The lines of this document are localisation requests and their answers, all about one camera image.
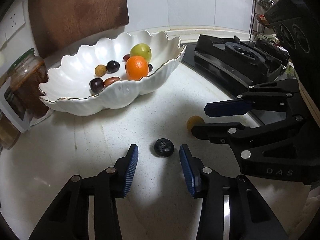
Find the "jar lid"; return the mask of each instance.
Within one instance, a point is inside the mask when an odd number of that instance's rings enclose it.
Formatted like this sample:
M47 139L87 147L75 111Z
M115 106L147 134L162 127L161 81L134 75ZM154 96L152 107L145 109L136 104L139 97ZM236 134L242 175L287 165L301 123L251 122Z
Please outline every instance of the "jar lid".
M24 60L30 54L34 54L34 52L35 52L35 49L31 48L28 51L26 51L24 54L22 54L22 56L20 56L7 70L8 76L12 74L13 70L15 70L15 68L21 63L22 60Z

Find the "wire rack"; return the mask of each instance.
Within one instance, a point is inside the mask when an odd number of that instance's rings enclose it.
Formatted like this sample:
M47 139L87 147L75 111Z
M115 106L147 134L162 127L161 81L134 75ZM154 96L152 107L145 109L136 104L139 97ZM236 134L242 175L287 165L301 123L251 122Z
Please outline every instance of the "wire rack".
M275 4L272 0L256 0L257 4L260 5L265 10L268 10Z
M269 8L271 8L273 5L275 4L275 2L273 0L254 0L254 12L253 12L253 21L252 21L252 26L251 26L251 32L250 32L250 38L249 40L251 41L251 37L254 37L254 41L256 40L260 40L260 39L265 39L267 41L270 41L272 43L275 42L276 37L275 38L271 38L270 35L265 34L264 30L265 28L270 28L270 25L267 23L267 21L261 21L261 18L259 18L260 14L256 13L256 9L257 9L257 5L260 5L264 10L268 10ZM262 25L262 31L259 32L259 28L258 30L254 30L253 26L254 26L254 22L258 21L260 25Z

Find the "orange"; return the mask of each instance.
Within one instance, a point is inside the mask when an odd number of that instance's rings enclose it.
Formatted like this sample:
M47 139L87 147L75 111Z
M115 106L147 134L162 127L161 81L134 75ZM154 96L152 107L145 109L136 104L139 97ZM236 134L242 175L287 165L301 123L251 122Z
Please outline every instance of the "orange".
M132 56L125 64L125 71L130 80L140 80L141 78L148 76L148 62L144 57Z
M192 128L194 127L194 125L196 123L203 124L204 120L202 119L202 117L200 117L198 115L192 116L192 117L190 117L188 119L188 121L187 121L187 129L188 129L189 132L191 132Z

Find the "white speckled countertop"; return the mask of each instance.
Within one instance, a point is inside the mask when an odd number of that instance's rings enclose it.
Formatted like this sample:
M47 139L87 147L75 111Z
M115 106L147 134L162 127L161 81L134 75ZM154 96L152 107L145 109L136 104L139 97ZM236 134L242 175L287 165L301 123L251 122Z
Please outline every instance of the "white speckled countertop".
M11 150L1 153L0 211L20 240L27 240L72 175L97 175L135 143L139 161L131 192L125 199L117 199L123 239L195 239L202 200L187 192L178 152L158 158L150 149L158 138L170 139L177 149L187 143L205 166L224 176L237 176L239 167L229 146L200 141L186 130L186 121L193 115L206 122L257 126L248 115L209 118L204 114L206 103L227 99L209 81L180 64L161 88L123 109L86 117L55 112L22 134ZM310 187L297 182L250 180L288 231ZM93 239L93 221L89 222Z

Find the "black stove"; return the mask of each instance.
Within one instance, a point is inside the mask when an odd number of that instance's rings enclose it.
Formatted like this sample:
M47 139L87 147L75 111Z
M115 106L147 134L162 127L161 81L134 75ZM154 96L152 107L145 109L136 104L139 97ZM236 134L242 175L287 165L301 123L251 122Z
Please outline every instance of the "black stove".
M240 41L200 35L198 42L189 43L182 62L236 98L248 88L274 81L284 72L289 55L266 41ZM284 113L252 110L260 124L285 119Z

